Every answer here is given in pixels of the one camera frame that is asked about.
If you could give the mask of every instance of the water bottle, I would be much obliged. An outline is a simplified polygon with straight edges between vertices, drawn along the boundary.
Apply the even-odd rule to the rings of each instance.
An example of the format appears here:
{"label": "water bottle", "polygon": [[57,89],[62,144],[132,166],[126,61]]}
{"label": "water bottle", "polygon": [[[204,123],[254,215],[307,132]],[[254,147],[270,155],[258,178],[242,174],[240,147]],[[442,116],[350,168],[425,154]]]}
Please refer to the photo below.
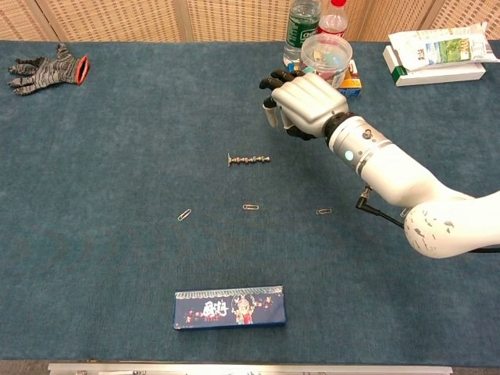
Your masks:
{"label": "water bottle", "polygon": [[304,40],[316,34],[321,16],[321,0],[294,0],[288,16],[283,63],[288,70],[298,70]]}
{"label": "water bottle", "polygon": [[348,23],[345,3],[346,0],[331,0],[321,15],[318,34],[327,33],[344,37]]}

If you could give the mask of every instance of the bottle label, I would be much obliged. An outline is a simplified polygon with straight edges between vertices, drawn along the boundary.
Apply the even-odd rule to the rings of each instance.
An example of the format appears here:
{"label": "bottle label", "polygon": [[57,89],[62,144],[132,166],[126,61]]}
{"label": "bottle label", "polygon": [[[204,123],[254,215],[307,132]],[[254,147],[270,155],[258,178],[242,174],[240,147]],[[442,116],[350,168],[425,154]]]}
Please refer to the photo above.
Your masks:
{"label": "bottle label", "polygon": [[343,31],[337,31],[337,32],[332,32],[332,31],[326,31],[321,28],[321,26],[318,26],[318,34],[325,33],[325,34],[330,34],[330,35],[338,35],[339,37],[343,38],[345,34],[345,30]]}
{"label": "bottle label", "polygon": [[288,18],[287,43],[292,47],[301,48],[304,40],[317,32],[318,22],[299,23],[291,17]]}

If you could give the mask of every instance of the small box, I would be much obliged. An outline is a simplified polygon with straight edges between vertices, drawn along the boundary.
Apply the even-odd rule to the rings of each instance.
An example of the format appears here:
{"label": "small box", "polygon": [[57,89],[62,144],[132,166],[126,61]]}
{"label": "small box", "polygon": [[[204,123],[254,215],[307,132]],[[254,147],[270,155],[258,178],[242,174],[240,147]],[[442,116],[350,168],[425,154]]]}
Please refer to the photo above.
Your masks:
{"label": "small box", "polygon": [[282,286],[178,291],[175,294],[175,330],[285,323]]}
{"label": "small box", "polygon": [[347,98],[358,98],[361,95],[361,80],[354,60],[349,62],[349,67],[345,73],[344,80],[338,87],[338,91]]}
{"label": "small box", "polygon": [[479,63],[443,66],[410,72],[401,64],[392,46],[386,46],[383,55],[396,86],[479,80],[486,72],[483,65]]}

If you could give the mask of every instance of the table surface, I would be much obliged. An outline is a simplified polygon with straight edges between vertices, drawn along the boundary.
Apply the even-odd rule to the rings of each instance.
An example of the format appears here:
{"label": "table surface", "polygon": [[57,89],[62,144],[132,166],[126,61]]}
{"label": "table surface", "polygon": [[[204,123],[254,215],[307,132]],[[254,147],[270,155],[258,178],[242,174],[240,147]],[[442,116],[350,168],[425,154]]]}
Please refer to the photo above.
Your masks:
{"label": "table surface", "polygon": [[[499,189],[498,64],[396,87],[385,44],[352,45],[353,112],[449,187]],[[0,42],[0,358],[500,366],[499,255],[421,256],[355,209],[363,182],[324,140],[271,128],[282,43],[68,47],[86,81],[19,97],[7,66],[55,44]],[[175,291],[277,284],[284,327],[172,328]]]}

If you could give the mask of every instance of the blue pencil case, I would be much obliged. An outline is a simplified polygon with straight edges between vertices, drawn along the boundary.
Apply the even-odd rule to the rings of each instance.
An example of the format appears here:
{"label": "blue pencil case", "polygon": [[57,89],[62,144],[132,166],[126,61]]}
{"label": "blue pencil case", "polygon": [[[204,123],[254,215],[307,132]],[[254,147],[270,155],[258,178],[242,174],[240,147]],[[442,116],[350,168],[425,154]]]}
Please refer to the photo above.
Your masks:
{"label": "blue pencil case", "polygon": [[173,329],[284,325],[283,286],[175,293]]}

